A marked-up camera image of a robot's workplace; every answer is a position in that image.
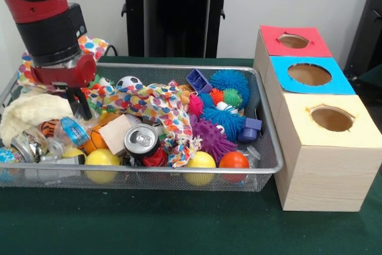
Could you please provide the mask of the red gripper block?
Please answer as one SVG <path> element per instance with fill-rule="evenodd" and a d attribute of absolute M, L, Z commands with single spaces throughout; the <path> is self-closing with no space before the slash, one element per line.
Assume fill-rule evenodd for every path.
<path fill-rule="evenodd" d="M 96 75 L 96 62 L 92 55 L 85 54 L 54 66 L 32 66 L 31 73 L 39 84 L 68 86 L 66 96 L 72 113 L 75 115 L 78 111 L 84 120 L 93 117 L 86 95 L 81 90 L 93 81 Z"/>

